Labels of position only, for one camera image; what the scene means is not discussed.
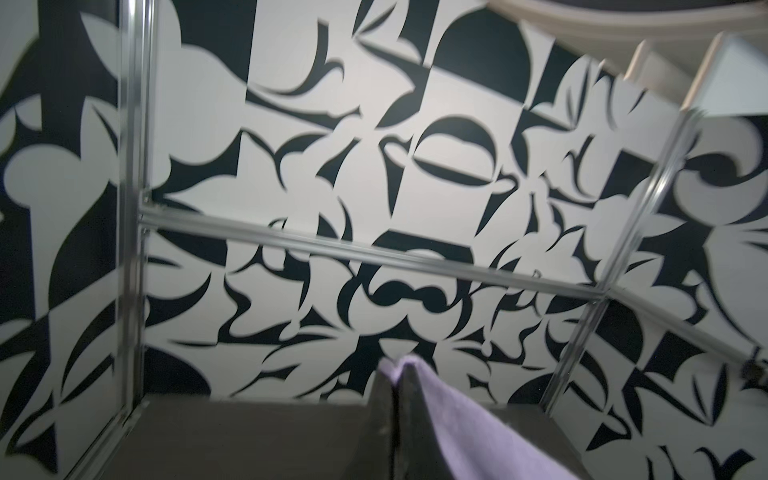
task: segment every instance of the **purple cloth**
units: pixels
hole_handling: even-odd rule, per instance
[[[442,456],[457,480],[578,480],[565,467],[508,428],[488,410],[446,385],[418,356],[396,364],[385,358],[379,371],[397,385],[413,365]]]

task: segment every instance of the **patterned wall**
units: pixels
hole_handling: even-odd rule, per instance
[[[706,118],[619,285],[766,358],[768,117]]]
[[[476,0],[158,2],[156,202],[593,284],[677,119]]]
[[[117,4],[0,2],[0,477],[64,478],[118,409]]]
[[[768,469],[768,390],[612,302],[554,420],[596,480],[747,480]]]
[[[536,403],[585,303],[167,231],[147,254],[150,392],[359,401],[414,352],[479,401]]]

